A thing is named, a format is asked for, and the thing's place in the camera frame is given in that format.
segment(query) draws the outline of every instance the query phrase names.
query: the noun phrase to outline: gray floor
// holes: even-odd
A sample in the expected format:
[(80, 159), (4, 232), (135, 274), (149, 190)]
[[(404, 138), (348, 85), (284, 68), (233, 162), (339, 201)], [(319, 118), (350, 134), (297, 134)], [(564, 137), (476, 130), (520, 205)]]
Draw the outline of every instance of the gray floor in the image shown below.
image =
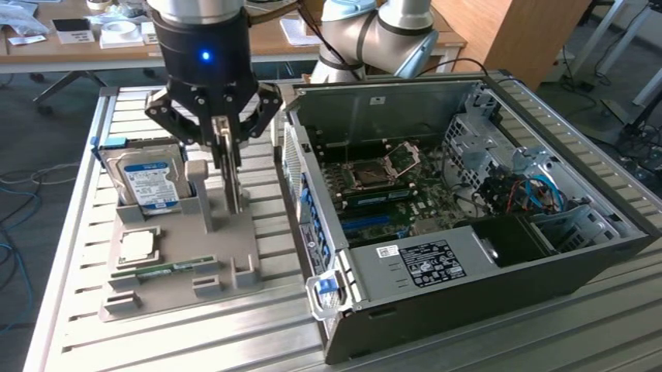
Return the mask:
[[(567, 49), (571, 52), (579, 51), (594, 28), (595, 24), (591, 24), (591, 27), (580, 28), (572, 34), (567, 44)], [(598, 48), (590, 60), (595, 61), (599, 58), (604, 44)], [(614, 99), (624, 108), (636, 110), (628, 102), (660, 66), (662, 53), (652, 51), (642, 44), (632, 44), (608, 74), (612, 86), (599, 85), (591, 92), (591, 96)], [(284, 67), (276, 69), (273, 66), (263, 66), (259, 73), (261, 78), (275, 78), (277, 75), (281, 78), (288, 78)], [(61, 74), (45, 74), (45, 76), (51, 82)], [(116, 86), (144, 86), (160, 82), (159, 79), (147, 78), (140, 70), (107, 71), (99, 73), (99, 76), (109, 85)], [(0, 76), (0, 81), (7, 78), (8, 76)], [(32, 97), (43, 89), (44, 84), (36, 84), (24, 74), (16, 75), (9, 86), (0, 89), (0, 139), (2, 139), (0, 174), (21, 169), (37, 170), (55, 164), (76, 162), (80, 159), (81, 151), (85, 148), (85, 137), (99, 89), (89, 81), (77, 81), (48, 101), (55, 109), (55, 115), (48, 118), (36, 114), (29, 103)], [(562, 114), (567, 114), (590, 104), (584, 98), (567, 93), (556, 84), (543, 85), (538, 93)], [(579, 112), (571, 117), (571, 120), (580, 127), (592, 130), (612, 128), (616, 125), (615, 119), (604, 117), (600, 111), (600, 107), (596, 107)], [(650, 124), (654, 126), (662, 124), (662, 108), (655, 110)], [(69, 177), (73, 172), (75, 169), (69, 169), (59, 176)], [(650, 182), (655, 186), (656, 181), (650, 180)], [(13, 243), (20, 248), (25, 258), (35, 288), (35, 306), (29, 316), (21, 320), (24, 324), (20, 325), (20, 328), (0, 336), (0, 370), (7, 372), (21, 370), (24, 363), (32, 334), (29, 323), (36, 320), (39, 301), (48, 281), (51, 260), (57, 246), (72, 186), (72, 183), (43, 186), (39, 193), (43, 198), (39, 213), (9, 232)], [(15, 189), (29, 191), (32, 187), (33, 185), (25, 184)], [(4, 216), (23, 200), (23, 197), (0, 193), (0, 216)], [(0, 266), (0, 283), (8, 271), (8, 265)], [(16, 276), (11, 285), (0, 291), (0, 328), (2, 324), (9, 323), (19, 316), (25, 308), (25, 300), (25, 286), (20, 277)]]

